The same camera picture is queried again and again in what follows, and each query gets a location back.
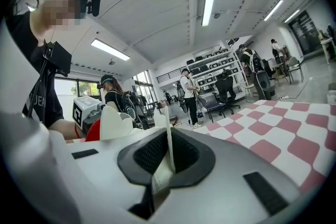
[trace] pink and white checkered mat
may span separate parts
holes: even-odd
[[[259,100],[196,131],[250,149],[302,192],[324,181],[336,157],[336,105]]]

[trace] person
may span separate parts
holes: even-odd
[[[167,99],[169,105],[171,105],[171,97],[170,97],[170,94],[169,94],[168,92],[166,92],[166,91],[163,91],[163,93],[166,95],[166,99]]]
[[[38,8],[19,15],[7,16],[8,30],[21,52],[37,72],[41,71],[43,54],[46,51],[44,36],[61,25],[68,25],[71,19],[81,18],[81,6],[87,0],[45,0]],[[42,122],[49,130],[63,134],[65,140],[83,137],[74,121],[64,120],[63,110],[54,88],[55,75],[45,73],[37,89],[32,118]],[[23,113],[28,114],[33,91],[28,96]]]
[[[254,50],[246,48],[246,46],[244,44],[239,45],[239,50],[240,50],[240,52],[243,53],[242,56],[240,57],[240,61],[242,62],[241,64],[243,65],[244,69],[247,69],[247,72],[248,72],[249,76],[253,79],[253,84],[254,84],[254,86],[257,90],[259,100],[264,100],[265,98],[266,98],[266,100],[271,100],[270,92],[262,90],[262,88],[260,87],[259,82],[257,80],[257,77],[254,76],[254,74],[252,74],[252,71],[251,71],[250,66],[249,66],[250,65],[250,55],[252,55],[253,52],[257,55],[258,55],[258,53],[256,53]]]
[[[285,58],[283,57],[284,54],[282,53],[283,49],[280,48],[279,44],[275,41],[275,39],[271,39],[271,45],[272,45],[272,53],[273,53],[274,50],[277,51],[277,53],[280,57],[280,61],[282,63],[282,69],[285,73],[285,76],[288,76],[286,61],[285,61]]]
[[[118,112],[125,112],[122,102],[123,90],[117,79],[112,75],[105,74],[101,77],[100,84],[102,85],[104,92],[106,92],[106,105],[113,107]]]
[[[190,85],[189,79],[187,78],[190,71],[187,68],[182,70],[182,76],[180,78],[181,87],[184,91],[184,103],[187,109],[190,111],[190,117],[193,124],[193,128],[202,127],[200,122],[197,119],[197,107],[196,107],[196,96],[195,91],[199,92],[199,88],[192,87]]]

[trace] ceiling light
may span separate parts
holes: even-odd
[[[31,6],[28,5],[29,11],[33,12],[34,10],[36,10],[36,8],[33,8]]]
[[[298,9],[296,12],[294,12],[292,15],[290,15],[289,17],[288,17],[288,19],[287,20],[285,20],[285,23],[286,22],[288,22],[289,20],[291,20],[298,12],[299,12],[300,10]]]
[[[203,17],[202,17],[202,26],[209,25],[209,20],[210,20],[213,4],[214,4],[214,0],[205,0],[204,1],[204,11],[203,11]]]
[[[280,7],[280,5],[283,3],[283,0],[280,0],[278,2],[278,4],[270,11],[270,13],[266,16],[266,18],[264,19],[264,21],[267,21],[269,19],[269,17],[272,16],[272,14],[278,9],[278,7]]]
[[[116,50],[116,49],[113,49],[112,47],[110,47],[109,45],[101,42],[100,40],[98,39],[95,39],[92,43],[91,43],[92,46],[98,48],[98,49],[101,49],[109,54],[112,54],[114,56],[117,56],[118,58],[124,60],[124,61],[127,61],[128,59],[130,59],[130,57],[128,57],[127,55],[123,54],[122,52]]]

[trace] black vent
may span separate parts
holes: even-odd
[[[133,159],[140,167],[150,174],[154,174],[167,150],[167,135],[163,133],[135,151]]]
[[[288,206],[281,195],[258,172],[243,177],[271,216]]]
[[[176,173],[188,169],[197,162],[200,153],[194,145],[174,133],[172,143]]]

